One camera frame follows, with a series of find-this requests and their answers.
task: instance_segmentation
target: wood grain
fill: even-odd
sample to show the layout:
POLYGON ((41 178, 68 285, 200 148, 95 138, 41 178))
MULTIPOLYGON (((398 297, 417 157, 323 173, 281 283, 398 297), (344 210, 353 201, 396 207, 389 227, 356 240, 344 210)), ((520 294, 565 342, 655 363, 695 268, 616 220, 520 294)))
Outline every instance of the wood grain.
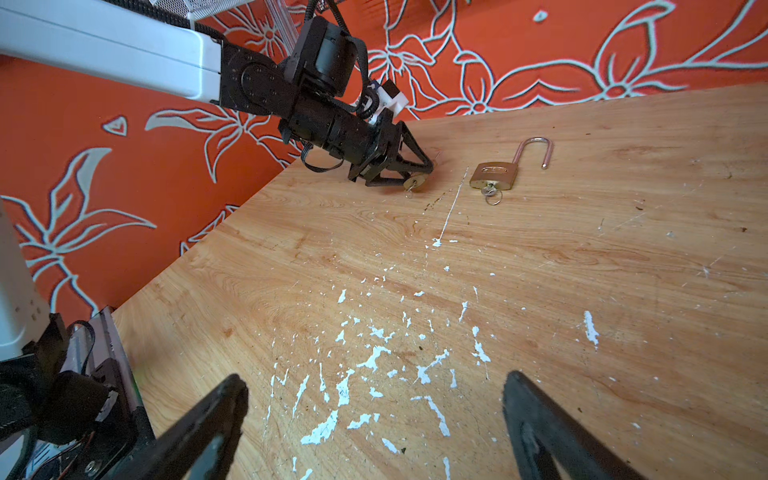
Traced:
POLYGON ((516 478, 500 397, 520 369, 649 478, 764 478, 768 86, 410 127, 441 152, 412 199, 294 164, 115 313, 156 433, 237 372, 231 478, 445 478, 444 458, 452 478, 516 478), (551 166, 528 146, 500 205, 461 186, 533 136, 551 166))

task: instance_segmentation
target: robotic arm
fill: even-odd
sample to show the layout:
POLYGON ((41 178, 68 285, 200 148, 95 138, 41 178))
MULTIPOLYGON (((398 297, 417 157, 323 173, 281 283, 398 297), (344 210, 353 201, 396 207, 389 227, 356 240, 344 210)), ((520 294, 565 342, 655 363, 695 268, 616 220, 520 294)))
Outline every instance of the robotic arm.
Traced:
MULTIPOLYGON (((379 85, 368 78, 366 46, 349 34, 340 15, 341 26, 313 18, 310 2, 293 53, 276 65, 247 48, 111 5, 137 2, 108 1, 0 0, 0 51, 225 108, 276 115, 282 119, 283 141, 304 143, 304 163, 313 145, 321 147, 341 160, 336 167, 348 161, 348 178, 360 177, 366 186, 411 190, 432 172, 432 161, 406 124, 392 121, 404 96, 391 81, 379 85), (356 62, 362 92, 355 107, 336 97, 346 90, 356 62), (418 162, 401 155, 403 145, 418 162)), ((159 18, 184 22, 167 14, 159 18)))

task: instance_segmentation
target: white plastic part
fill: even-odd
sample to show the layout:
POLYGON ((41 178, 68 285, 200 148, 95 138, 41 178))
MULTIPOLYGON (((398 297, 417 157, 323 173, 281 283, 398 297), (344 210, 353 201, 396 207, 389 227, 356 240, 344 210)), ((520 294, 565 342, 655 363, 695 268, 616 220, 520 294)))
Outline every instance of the white plastic part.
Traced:
POLYGON ((0 0, 0 52, 191 100, 219 99, 221 45, 102 0, 0 0))
POLYGON ((379 114, 381 114, 385 108, 388 108, 394 113, 392 116, 392 118, 394 118, 398 116, 403 108, 408 106, 408 98, 406 97, 406 94, 402 92, 392 98, 382 86, 379 86, 376 89, 376 94, 379 96, 379 108, 376 109, 375 114, 368 120, 371 125, 376 123, 376 119, 379 118, 379 114))
POLYGON ((20 356, 24 345, 38 341, 50 311, 35 289, 0 200, 0 361, 20 356))

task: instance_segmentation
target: orange wall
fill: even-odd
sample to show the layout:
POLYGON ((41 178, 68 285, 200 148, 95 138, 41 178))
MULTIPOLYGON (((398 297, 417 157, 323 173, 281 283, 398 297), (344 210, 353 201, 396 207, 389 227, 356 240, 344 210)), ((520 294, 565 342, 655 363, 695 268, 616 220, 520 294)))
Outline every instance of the orange wall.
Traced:
MULTIPOLYGON (((768 79, 766 0, 341 9, 368 45, 372 77, 411 99, 405 120, 768 79)), ((301 7, 292 12, 300 26, 301 7)), ((286 54, 260 2, 206 23, 277 61, 286 54)), ((8 57, 0 81, 0 193, 38 288, 67 323, 119 306, 298 154, 276 119, 8 57)), ((359 86, 353 75, 347 101, 359 86)))

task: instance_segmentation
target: key ring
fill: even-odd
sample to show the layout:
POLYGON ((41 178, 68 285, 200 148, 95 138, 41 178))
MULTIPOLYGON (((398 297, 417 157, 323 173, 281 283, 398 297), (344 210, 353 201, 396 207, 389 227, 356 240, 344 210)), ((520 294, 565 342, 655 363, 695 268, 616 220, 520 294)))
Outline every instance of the key ring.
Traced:
POLYGON ((504 194, 502 193, 502 191, 494 187, 493 185, 488 185, 487 187, 483 187, 482 190, 480 190, 480 192, 485 197, 485 202, 488 205, 499 205, 502 202, 502 198, 504 198, 504 194), (495 201, 494 203, 491 203, 490 201, 488 201, 489 198, 495 197, 496 194, 498 194, 497 201, 495 201))

